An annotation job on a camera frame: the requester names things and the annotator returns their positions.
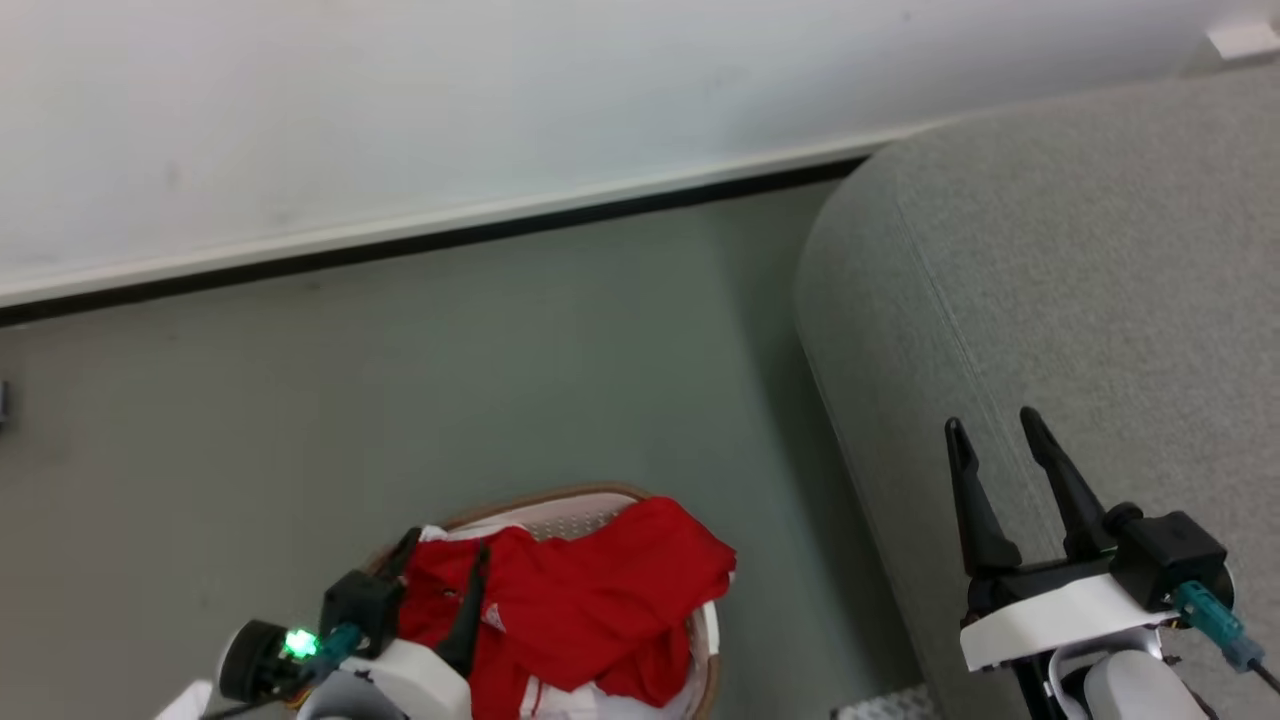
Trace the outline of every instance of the wicker basket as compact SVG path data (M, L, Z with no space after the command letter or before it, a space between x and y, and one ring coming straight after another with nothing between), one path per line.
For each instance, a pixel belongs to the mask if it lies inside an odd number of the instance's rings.
M594 533L618 516L628 505L652 497L643 489L598 484L564 488L504 505L475 510L453 518L440 527L449 533L489 525L524 525L538 541L580 538ZM374 561L379 565L384 556ZM692 698L686 720L709 720L719 688L719 625L716 605L699 607L685 623L692 650Z

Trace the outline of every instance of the white object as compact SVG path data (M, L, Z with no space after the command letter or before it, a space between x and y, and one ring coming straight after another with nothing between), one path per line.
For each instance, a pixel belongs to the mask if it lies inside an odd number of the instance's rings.
M1280 55L1280 35L1276 35L1270 22L1210 31L1208 41L1213 44L1225 67L1268 61Z
M1115 578L1103 574L992 612L960 630L960 647L973 671L1176 616L1174 611L1147 612Z
M838 707L831 712L831 720L942 720L942 712L933 705L929 687L915 685Z
M477 525L475 528L467 528L465 530L454 530L452 533L445 532L444 528L436 525L422 525L422 532L417 536L417 542L435 542L435 541L465 541L486 538L489 536L495 536L507 528L522 528L524 525L518 523L502 523L493 525Z
M8 0L0 304L847 158L1254 6Z
M334 685L321 693L330 683ZM370 685L376 693L367 692ZM390 705L376 697L378 693ZM339 717L349 715L352 707L361 710L362 716L388 720L403 716L471 720L471 688L430 648L393 641L378 660L348 657L307 697L298 710L298 720Z
M212 683L196 680L187 685L187 689L168 707L161 710L160 715L156 715L156 720L197 720L209 707L209 697L212 692Z
M1160 646L1160 633L1149 628L1130 628L1128 630L1121 630L1101 638L1062 646L1053 651L1053 655L1050 656L1048 660L1048 684L1053 697L1057 698L1059 706L1062 708L1062 714L1066 715L1066 720L1091 720L1084 706L1076 702L1076 700L1064 689L1064 680L1066 674L1070 671L1068 670L1068 664L1087 655L1129 651L1138 651L1155 660L1164 660L1164 653ZM1105 692L1107 688L1111 688L1111 685L1105 682L1101 683L1101 687L1102 691L1100 692ZM1132 691L1133 688L1124 688L1124 692Z
M685 689L666 707L653 707L632 697L605 694L595 683L588 683L573 692L564 692L530 678L525 700L520 703L520 717L521 720L681 720L690 710L692 694L694 684L686 683Z
M1123 650L1084 678L1089 715L1080 720L1206 720L1196 697L1167 665L1147 652Z

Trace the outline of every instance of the baseboard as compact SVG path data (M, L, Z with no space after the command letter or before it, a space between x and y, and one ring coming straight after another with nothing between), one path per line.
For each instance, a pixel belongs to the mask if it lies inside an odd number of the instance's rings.
M723 165L0 284L0 327L838 178L937 122Z

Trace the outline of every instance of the gray fabric upholstery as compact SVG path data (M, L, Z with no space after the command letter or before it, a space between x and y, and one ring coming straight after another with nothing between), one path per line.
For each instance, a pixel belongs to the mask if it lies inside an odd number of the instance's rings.
M1190 512L1280 657L1280 70L1036 105L893 145L823 210L797 323L925 676L948 717L1024 717L970 675L942 424L964 419L1006 533L1061 552L1033 405L1105 505ZM1222 717L1280 716L1166 633Z

